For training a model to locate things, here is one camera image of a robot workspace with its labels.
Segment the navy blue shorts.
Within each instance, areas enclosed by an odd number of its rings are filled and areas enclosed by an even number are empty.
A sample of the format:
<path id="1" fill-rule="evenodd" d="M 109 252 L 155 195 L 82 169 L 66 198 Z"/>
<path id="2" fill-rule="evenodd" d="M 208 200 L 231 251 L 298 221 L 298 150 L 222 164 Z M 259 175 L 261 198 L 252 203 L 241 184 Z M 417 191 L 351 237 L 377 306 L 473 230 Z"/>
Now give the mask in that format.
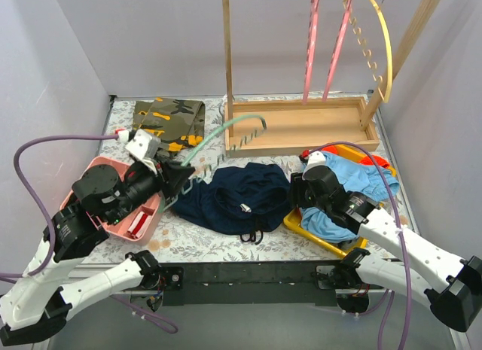
<path id="1" fill-rule="evenodd" d="M 259 244 L 292 210 L 290 182 L 276 164 L 247 163 L 217 169 L 212 180 L 193 184 L 173 205 L 180 217 L 230 236 L 249 236 Z"/>

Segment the green hanger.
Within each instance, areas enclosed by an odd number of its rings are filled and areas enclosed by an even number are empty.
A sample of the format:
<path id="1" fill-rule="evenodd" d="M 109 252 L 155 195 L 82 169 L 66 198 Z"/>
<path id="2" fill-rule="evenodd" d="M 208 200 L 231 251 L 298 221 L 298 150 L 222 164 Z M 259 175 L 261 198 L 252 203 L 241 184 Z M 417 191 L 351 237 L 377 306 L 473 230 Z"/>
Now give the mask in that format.
<path id="1" fill-rule="evenodd" d="M 200 183 L 201 181 L 205 180 L 209 173 L 213 173 L 228 157 L 232 157 L 235 152 L 240 151 L 244 147 L 246 147 L 250 142 L 252 142 L 255 138 L 263 135 L 267 131 L 267 122 L 266 120 L 259 114 L 244 114 L 240 117 L 226 120 L 223 122 L 222 125 L 215 128 L 201 143 L 193 149 L 193 151 L 185 158 L 182 162 L 182 167 L 186 167 L 188 164 L 191 163 L 192 159 L 195 158 L 198 153 L 204 149 L 212 140 L 224 134 L 226 130 L 231 129 L 235 124 L 239 122 L 243 122 L 245 120 L 256 119 L 260 120 L 261 128 L 255 128 L 249 135 L 244 135 L 238 143 L 234 143 L 232 145 L 228 145 L 227 150 L 223 154 L 219 154 L 216 157 L 216 162 L 208 166 L 204 166 L 203 169 L 200 171 L 200 175 L 194 176 L 192 175 L 182 186 L 180 190 L 180 194 L 185 195 L 189 193 L 195 183 Z"/>

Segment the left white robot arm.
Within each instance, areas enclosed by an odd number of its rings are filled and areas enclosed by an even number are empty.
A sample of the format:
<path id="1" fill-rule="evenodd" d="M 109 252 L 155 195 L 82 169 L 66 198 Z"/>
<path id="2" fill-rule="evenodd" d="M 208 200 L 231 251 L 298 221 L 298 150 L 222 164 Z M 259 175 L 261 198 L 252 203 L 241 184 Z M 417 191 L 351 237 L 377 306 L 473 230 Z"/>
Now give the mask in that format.
<path id="1" fill-rule="evenodd" d="M 87 169 L 72 185 L 67 206 L 53 216 L 54 233 L 44 231 L 31 262 L 52 249 L 48 265 L 35 275 L 24 274 L 1 297 L 2 345 L 45 341 L 77 313 L 118 291 L 180 289 L 183 270 L 162 268 L 148 250 L 130 252 L 121 264 L 81 281 L 66 280 L 108 238 L 108 225 L 119 224 L 158 193 L 172 199 L 193 173 L 193 166 L 173 160 L 158 161 L 153 169 L 136 161 L 124 175 L 110 164 Z"/>

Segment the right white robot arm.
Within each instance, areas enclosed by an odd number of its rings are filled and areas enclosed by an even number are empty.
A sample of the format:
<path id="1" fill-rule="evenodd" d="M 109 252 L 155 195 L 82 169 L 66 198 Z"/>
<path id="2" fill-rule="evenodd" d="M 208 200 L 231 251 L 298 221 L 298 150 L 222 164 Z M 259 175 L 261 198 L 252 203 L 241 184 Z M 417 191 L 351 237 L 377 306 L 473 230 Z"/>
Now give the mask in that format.
<path id="1" fill-rule="evenodd" d="M 447 327 L 466 332 L 481 311 L 481 259 L 466 260 L 430 243 L 360 192 L 345 190 L 327 166 L 291 174 L 289 201 L 316 207 L 336 225 L 379 245 L 393 255 L 383 259 L 363 248 L 351 250 L 325 279 L 340 288 L 377 285 L 408 292 Z"/>

